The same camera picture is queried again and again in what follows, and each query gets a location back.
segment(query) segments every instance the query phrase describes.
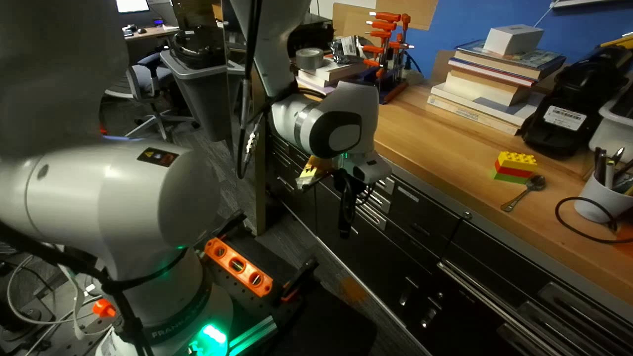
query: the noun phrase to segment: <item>blue wall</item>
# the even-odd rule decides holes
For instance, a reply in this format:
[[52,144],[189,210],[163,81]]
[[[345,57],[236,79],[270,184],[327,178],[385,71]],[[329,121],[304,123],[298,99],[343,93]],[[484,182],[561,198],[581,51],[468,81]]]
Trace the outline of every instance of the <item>blue wall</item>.
[[[407,42],[424,77],[430,77],[434,55],[458,43],[484,40],[494,26],[533,26],[549,0],[438,0],[430,28],[410,30]],[[541,49],[557,51],[567,61],[587,55],[596,43],[633,32],[633,4],[551,10],[541,18]]]

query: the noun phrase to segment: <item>machine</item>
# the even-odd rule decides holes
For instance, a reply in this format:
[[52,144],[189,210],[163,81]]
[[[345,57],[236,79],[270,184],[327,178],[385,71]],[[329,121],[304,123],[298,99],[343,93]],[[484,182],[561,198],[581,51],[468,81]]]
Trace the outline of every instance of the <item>machine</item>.
[[[262,4],[254,65],[266,97],[278,97],[294,81],[284,40],[308,2]],[[207,10],[205,0],[179,6],[191,18]],[[246,34],[250,0],[230,6]],[[126,65],[112,14],[102,0],[0,4],[0,221],[39,243],[27,253],[102,283],[120,324],[96,354],[185,354],[205,320],[230,326],[228,297],[203,283],[187,249],[209,233],[215,174],[207,156],[175,144],[98,136],[102,89]],[[385,172],[371,146],[375,87],[341,85],[321,103],[288,93],[270,115],[280,136],[349,178],[371,184]]]

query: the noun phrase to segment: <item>cup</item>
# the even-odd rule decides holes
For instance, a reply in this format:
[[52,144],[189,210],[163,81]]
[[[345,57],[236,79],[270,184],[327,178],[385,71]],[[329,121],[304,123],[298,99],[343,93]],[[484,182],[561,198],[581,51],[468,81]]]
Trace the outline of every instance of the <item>cup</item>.
[[[604,208],[610,214],[610,218],[618,218],[622,212],[633,208],[633,196],[620,194],[620,192],[614,192],[614,190],[602,186],[600,182],[594,180],[592,174],[588,176],[588,180],[581,188],[579,196]],[[590,202],[575,200],[573,208],[585,220],[590,220],[596,223],[608,221],[608,216],[604,212],[600,212]]]

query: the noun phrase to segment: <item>desk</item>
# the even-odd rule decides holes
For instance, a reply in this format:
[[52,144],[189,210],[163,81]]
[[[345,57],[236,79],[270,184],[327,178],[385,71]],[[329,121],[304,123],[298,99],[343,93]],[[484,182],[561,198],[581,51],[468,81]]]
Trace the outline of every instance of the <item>desk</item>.
[[126,42],[139,42],[139,40],[155,40],[167,38],[177,32],[177,26],[161,26],[161,28],[143,28],[143,34],[124,36]]
[[[535,154],[547,188],[529,194],[511,214],[503,214],[498,206],[523,186],[492,180],[492,162],[499,150],[529,152],[529,148],[517,136],[501,136],[426,107],[424,99],[424,87],[408,87],[393,103],[379,107],[375,150],[383,158],[454,196],[537,253],[633,303],[633,243],[592,243],[553,218],[553,206],[581,190],[590,160],[587,152],[565,162]],[[571,204],[561,212],[581,231],[604,239],[610,235],[604,227],[579,218]]]

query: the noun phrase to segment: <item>green light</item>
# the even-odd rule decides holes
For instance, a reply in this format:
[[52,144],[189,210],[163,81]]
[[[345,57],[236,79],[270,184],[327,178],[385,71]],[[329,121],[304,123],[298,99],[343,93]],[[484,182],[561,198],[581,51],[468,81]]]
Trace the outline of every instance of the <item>green light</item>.
[[203,324],[189,342],[189,354],[195,356],[225,356],[227,336],[215,324]]

